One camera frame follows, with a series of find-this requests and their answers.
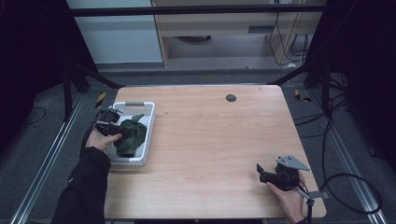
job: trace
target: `white tray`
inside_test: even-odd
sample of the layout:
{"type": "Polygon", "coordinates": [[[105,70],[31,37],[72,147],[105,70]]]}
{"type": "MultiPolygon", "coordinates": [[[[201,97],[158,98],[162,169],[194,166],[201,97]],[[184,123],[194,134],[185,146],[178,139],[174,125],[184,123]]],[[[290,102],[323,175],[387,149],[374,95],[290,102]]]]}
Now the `white tray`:
{"type": "Polygon", "coordinates": [[[148,130],[146,132],[145,142],[136,149],[136,153],[133,158],[123,158],[117,155],[117,149],[113,144],[110,145],[107,156],[110,158],[112,165],[123,165],[123,166],[144,166],[147,163],[149,155],[149,143],[151,140],[152,128],[154,126],[155,113],[154,103],[152,102],[116,102],[114,108],[121,110],[120,119],[117,125],[120,125],[124,120],[131,119],[132,116],[144,114],[139,122],[144,124],[148,130]]]}

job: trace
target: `white wall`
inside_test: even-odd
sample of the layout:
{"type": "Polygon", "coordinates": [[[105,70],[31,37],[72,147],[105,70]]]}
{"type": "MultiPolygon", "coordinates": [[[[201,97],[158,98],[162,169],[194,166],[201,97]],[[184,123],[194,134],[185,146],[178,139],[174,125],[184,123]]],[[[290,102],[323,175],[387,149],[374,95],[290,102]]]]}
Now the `white wall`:
{"type": "MultiPolygon", "coordinates": [[[[67,0],[70,8],[151,7],[149,0],[67,0]]],[[[161,63],[153,16],[76,18],[95,63],[161,63]]]]}

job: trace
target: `wooden table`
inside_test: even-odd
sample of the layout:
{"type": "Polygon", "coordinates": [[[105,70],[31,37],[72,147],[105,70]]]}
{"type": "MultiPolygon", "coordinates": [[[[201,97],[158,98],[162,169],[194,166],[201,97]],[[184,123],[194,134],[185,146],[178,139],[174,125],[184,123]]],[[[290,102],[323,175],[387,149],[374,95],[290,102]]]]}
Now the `wooden table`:
{"type": "MultiPolygon", "coordinates": [[[[117,101],[154,102],[156,119],[147,165],[112,167],[106,218],[285,216],[256,163],[271,173],[278,157],[309,164],[278,86],[132,87],[120,89],[117,101]]],[[[312,172],[303,174],[317,190],[312,172]]],[[[316,199],[313,217],[325,214],[316,199]]]]}

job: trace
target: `gray floor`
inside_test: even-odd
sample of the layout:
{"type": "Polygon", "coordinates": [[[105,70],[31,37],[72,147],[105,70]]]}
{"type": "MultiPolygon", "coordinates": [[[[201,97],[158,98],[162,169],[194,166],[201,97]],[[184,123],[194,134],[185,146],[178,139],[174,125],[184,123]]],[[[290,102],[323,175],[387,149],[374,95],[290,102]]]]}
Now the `gray floor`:
{"type": "MultiPolygon", "coordinates": [[[[268,43],[261,35],[212,36],[211,40],[205,42],[173,38],[167,67],[139,67],[133,72],[108,72],[103,75],[127,86],[265,84],[283,77],[292,69],[287,65],[276,64],[271,55],[268,43]]],[[[296,60],[293,63],[298,66],[299,58],[296,57],[296,60]]],[[[304,74],[282,86],[296,124],[307,120],[300,118],[320,113],[318,100],[315,100],[318,98],[319,87],[305,90],[303,80],[304,74]],[[314,102],[307,103],[296,99],[295,90],[300,90],[303,97],[310,97],[314,102]]],[[[29,215],[31,220],[51,218],[67,176],[78,161],[79,144],[96,113],[94,105],[98,94],[106,92],[103,105],[111,105],[117,94],[117,90],[111,90],[102,83],[91,78],[89,81],[92,85],[89,93],[80,94],[74,91],[74,100],[81,99],[81,108],[76,121],[70,126],[67,137],[61,143],[61,151],[43,183],[42,190],[37,198],[34,198],[35,204],[29,215]]],[[[37,95],[35,107],[37,108],[33,109],[20,134],[15,136],[9,145],[9,153],[0,160],[0,220],[4,223],[8,223],[21,204],[42,162],[46,159],[57,132],[62,129],[62,86],[56,86],[37,95]]],[[[324,132],[325,125],[326,120],[320,118],[297,126],[312,172],[319,184],[324,181],[321,162],[323,136],[316,135],[324,132]]],[[[327,216],[315,219],[314,223],[396,223],[396,201],[393,197],[393,190],[396,188],[395,174],[386,161],[370,156],[368,148],[369,145],[363,138],[359,126],[347,111],[347,105],[334,111],[332,130],[327,135],[324,151],[327,176],[345,173],[350,169],[358,172],[360,176],[375,184],[382,196],[383,207],[381,213],[368,217],[345,208],[331,197],[325,200],[327,216]],[[375,221],[379,217],[385,217],[385,221],[375,221]]],[[[364,204],[364,200],[370,201],[371,191],[368,190],[368,196],[366,194],[359,197],[361,194],[364,195],[365,188],[349,178],[334,179],[332,190],[346,203],[358,209],[362,209],[362,201],[364,204]]],[[[285,223],[285,220],[270,219],[268,222],[285,223]]]]}

